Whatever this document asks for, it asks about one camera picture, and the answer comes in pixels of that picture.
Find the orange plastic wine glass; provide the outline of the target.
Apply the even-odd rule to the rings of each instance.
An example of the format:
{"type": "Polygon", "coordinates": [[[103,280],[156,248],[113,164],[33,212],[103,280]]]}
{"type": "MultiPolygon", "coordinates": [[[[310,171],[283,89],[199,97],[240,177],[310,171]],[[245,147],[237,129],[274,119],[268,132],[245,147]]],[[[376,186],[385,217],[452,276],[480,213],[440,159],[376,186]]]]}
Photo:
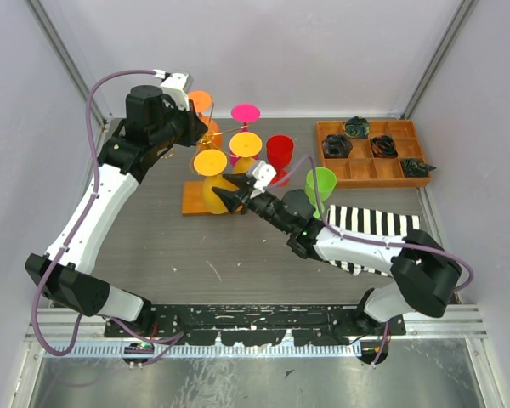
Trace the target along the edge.
{"type": "Polygon", "coordinates": [[[197,147],[201,150],[220,148],[222,138],[219,125],[213,119],[213,97],[202,90],[192,91],[188,93],[188,97],[194,103],[199,119],[207,126],[207,131],[199,140],[197,147]]]}

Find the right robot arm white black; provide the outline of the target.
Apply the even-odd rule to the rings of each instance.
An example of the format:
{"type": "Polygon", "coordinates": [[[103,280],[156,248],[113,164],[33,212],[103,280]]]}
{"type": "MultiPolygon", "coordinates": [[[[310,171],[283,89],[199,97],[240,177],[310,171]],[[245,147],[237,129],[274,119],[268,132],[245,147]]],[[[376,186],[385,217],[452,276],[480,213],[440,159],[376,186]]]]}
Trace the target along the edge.
{"type": "Polygon", "coordinates": [[[358,264],[392,276],[391,284],[365,292],[354,312],[359,330],[373,335],[394,317],[417,312],[431,318],[444,315],[461,269],[426,232],[405,236],[349,232],[315,217],[315,208],[301,189],[282,197],[257,188],[247,174],[226,174],[234,190],[212,192],[230,212],[251,212],[287,235],[287,245],[300,258],[358,264]]]}

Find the yellow wine glass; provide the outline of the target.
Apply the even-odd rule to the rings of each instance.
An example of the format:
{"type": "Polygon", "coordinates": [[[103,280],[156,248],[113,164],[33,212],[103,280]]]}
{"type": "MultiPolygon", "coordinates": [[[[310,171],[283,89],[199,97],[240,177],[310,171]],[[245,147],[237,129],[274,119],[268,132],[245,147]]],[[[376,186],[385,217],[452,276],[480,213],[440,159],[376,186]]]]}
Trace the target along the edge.
{"type": "Polygon", "coordinates": [[[263,141],[255,133],[240,132],[234,135],[229,142],[231,154],[237,158],[233,173],[246,173],[262,147],[263,141]]]}
{"type": "Polygon", "coordinates": [[[225,190],[238,190],[223,178],[223,171],[228,166],[228,158],[221,150],[209,149],[198,153],[194,159],[194,169],[205,179],[202,182],[201,197],[206,210],[211,214],[224,214],[227,209],[212,192],[212,187],[225,190]]]}

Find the magenta plastic wine glass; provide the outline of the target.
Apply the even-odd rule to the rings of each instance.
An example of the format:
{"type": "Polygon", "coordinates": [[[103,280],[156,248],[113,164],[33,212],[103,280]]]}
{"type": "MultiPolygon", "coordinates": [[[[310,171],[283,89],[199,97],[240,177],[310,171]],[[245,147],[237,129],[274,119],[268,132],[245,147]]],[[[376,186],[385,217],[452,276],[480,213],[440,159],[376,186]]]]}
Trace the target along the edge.
{"type": "MultiPolygon", "coordinates": [[[[249,125],[256,122],[259,119],[260,114],[260,109],[251,104],[240,104],[231,110],[232,117],[241,124],[240,132],[252,132],[249,130],[249,125]]],[[[234,166],[237,158],[231,154],[231,160],[234,166]]]]}

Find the green plastic wine glass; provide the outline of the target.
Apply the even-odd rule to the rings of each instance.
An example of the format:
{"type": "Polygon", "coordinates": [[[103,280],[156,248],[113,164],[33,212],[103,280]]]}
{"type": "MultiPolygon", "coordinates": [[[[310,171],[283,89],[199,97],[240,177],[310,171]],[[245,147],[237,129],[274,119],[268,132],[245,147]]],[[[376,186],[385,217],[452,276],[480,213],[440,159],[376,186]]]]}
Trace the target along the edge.
{"type": "Polygon", "coordinates": [[[320,218],[325,211],[324,202],[331,196],[337,185],[336,174],[327,167],[310,170],[305,181],[305,193],[309,203],[314,207],[314,216],[320,218]]]}

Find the gold wire wine glass rack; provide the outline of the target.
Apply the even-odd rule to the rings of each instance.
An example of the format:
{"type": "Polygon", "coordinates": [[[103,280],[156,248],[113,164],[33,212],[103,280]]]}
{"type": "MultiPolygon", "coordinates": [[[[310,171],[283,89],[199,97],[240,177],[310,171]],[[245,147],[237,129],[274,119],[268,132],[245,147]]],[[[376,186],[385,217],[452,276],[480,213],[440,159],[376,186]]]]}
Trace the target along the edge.
{"type": "Polygon", "coordinates": [[[202,181],[184,183],[183,215],[222,215],[229,210],[213,192],[214,187],[234,191],[235,186],[224,179],[228,167],[234,173],[245,173],[256,161],[262,149],[262,140],[248,127],[260,116],[260,109],[252,104],[239,104],[230,114],[240,126],[222,131],[213,119],[213,97],[201,90],[189,93],[195,113],[207,125],[207,132],[196,146],[191,160],[193,173],[203,177],[202,181]]]}

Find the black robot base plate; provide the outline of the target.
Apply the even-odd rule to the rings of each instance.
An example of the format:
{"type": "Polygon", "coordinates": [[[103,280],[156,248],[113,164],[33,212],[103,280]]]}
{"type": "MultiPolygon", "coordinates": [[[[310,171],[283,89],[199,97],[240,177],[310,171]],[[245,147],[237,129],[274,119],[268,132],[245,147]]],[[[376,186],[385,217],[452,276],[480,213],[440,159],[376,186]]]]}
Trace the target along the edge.
{"type": "Polygon", "coordinates": [[[350,345],[357,337],[380,336],[383,324],[363,328],[355,307],[337,304],[157,304],[144,335],[172,337],[182,344],[245,347],[278,345],[289,336],[296,347],[350,345]]]}

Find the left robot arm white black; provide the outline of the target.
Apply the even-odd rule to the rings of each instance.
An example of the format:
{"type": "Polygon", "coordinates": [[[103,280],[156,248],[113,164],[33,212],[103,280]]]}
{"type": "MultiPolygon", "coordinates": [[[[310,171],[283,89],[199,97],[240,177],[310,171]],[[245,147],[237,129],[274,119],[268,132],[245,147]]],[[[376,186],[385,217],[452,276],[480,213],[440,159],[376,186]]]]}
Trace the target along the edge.
{"type": "Polygon", "coordinates": [[[148,171],[174,145],[194,146],[207,131],[187,93],[178,87],[142,85],[126,97],[125,119],[98,155],[99,182],[91,184],[62,231],[76,233],[52,268],[44,297],[86,315],[122,320],[135,337],[153,326],[150,302],[91,275],[116,216],[148,171]]]}

